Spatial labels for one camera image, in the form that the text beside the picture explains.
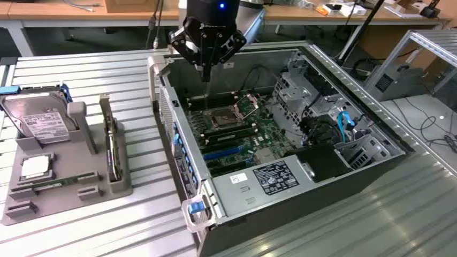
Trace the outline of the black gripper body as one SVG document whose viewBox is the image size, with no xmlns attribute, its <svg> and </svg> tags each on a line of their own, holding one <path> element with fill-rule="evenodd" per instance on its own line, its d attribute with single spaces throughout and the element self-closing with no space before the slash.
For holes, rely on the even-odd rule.
<svg viewBox="0 0 457 257">
<path fill-rule="evenodd" d="M 236 33 L 240 1 L 187 1 L 185 33 L 192 40 L 228 40 Z"/>
</svg>

